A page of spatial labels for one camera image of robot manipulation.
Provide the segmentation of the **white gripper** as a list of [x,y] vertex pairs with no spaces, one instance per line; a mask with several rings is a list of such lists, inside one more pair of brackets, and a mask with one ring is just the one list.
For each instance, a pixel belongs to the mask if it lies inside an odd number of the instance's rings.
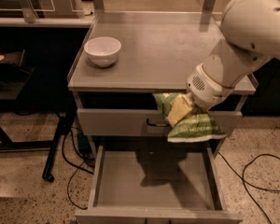
[[[195,67],[187,82],[195,104],[204,109],[221,104],[234,91],[234,88],[224,87],[210,78],[204,72],[202,64]],[[179,94],[173,101],[167,120],[174,127],[193,110],[194,104],[191,98],[186,94]]]

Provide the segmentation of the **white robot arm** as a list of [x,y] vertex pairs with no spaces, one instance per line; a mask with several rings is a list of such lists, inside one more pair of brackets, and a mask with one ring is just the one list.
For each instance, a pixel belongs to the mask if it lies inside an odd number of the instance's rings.
[[222,14],[224,37],[188,77],[188,94],[177,96],[171,126],[194,112],[226,100],[246,75],[271,58],[280,60],[280,0],[230,0]]

